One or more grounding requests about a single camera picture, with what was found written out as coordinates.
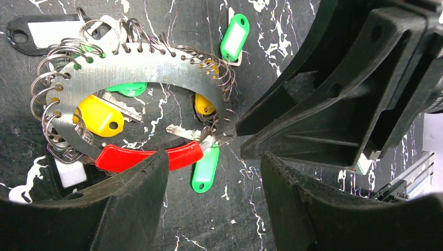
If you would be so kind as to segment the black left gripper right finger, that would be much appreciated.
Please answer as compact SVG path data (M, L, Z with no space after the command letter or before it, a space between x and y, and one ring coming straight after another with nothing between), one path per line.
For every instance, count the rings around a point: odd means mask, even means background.
M277 250L442 250L442 194L388 203L333 188L270 152L261 176Z

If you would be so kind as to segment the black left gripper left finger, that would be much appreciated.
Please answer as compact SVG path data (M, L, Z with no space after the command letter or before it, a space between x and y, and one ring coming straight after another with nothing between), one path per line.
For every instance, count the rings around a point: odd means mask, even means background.
M161 150L61 200L2 200L1 250L153 250L168 176Z

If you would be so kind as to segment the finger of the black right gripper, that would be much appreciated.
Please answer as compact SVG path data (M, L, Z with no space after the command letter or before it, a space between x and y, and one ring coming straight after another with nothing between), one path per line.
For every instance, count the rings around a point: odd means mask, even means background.
M376 7L347 55L310 96L241 146L351 169L397 146L417 115L442 112L441 7Z
M289 66L236 126L259 133L312 94L338 67L377 1L322 1L302 47Z

